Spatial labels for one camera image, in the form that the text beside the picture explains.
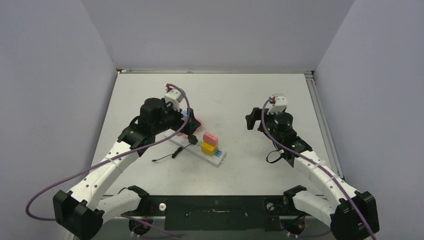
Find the pink square plug adapter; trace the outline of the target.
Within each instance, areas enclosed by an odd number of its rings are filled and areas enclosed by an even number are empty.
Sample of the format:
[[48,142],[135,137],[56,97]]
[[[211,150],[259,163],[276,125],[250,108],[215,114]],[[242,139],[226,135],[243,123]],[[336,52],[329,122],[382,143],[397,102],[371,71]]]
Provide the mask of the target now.
[[202,137],[203,141],[213,147],[217,147],[219,144],[218,138],[210,132],[205,132]]

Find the white power strip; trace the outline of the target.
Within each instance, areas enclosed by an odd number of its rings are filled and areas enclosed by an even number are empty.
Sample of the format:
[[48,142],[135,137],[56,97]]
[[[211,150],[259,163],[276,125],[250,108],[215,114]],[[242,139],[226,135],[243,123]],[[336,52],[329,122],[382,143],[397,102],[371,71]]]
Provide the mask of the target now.
[[172,138],[170,138],[168,141],[170,141],[172,144],[178,146],[178,147],[186,147],[185,150],[187,150],[192,155],[208,162],[212,166],[219,167],[221,166],[227,156],[227,152],[218,148],[214,155],[207,155],[206,153],[201,151],[201,143],[202,141],[199,140],[196,145],[193,145],[189,142],[189,138],[186,134],[178,133],[174,135]]

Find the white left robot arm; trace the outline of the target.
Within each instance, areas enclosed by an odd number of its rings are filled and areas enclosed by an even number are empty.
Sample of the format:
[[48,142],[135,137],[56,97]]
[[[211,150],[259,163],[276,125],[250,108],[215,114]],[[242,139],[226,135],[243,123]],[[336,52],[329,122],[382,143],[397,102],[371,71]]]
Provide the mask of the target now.
[[79,239],[91,240],[110,219],[129,211],[145,214],[149,201],[143,196],[147,193],[137,186],[128,187],[110,200],[103,196],[127,167],[159,144],[157,135],[167,130],[192,135],[200,125],[191,107],[184,116],[176,101],[146,99],[139,115],[123,129],[103,160],[68,191],[59,190],[53,196],[55,221]]

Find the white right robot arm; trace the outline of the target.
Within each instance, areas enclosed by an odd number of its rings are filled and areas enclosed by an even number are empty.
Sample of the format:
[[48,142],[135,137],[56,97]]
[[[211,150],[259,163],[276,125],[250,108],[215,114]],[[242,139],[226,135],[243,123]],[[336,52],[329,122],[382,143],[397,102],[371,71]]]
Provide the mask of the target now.
[[272,113],[255,107],[245,116],[246,128],[265,134],[292,168],[320,191],[323,198],[298,185],[283,192],[283,209],[289,214],[302,212],[330,228],[337,240],[376,239],[380,230],[377,202],[368,192],[361,192],[334,173],[313,148],[293,129],[293,116],[285,111]]

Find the yellow cube socket adapter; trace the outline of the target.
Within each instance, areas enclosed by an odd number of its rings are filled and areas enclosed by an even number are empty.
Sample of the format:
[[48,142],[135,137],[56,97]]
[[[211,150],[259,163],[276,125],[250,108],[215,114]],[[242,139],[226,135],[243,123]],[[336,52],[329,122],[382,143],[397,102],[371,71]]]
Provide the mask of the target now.
[[205,141],[203,141],[200,145],[201,152],[208,156],[213,156],[215,152],[217,151],[217,149],[218,149],[217,145],[212,145]]

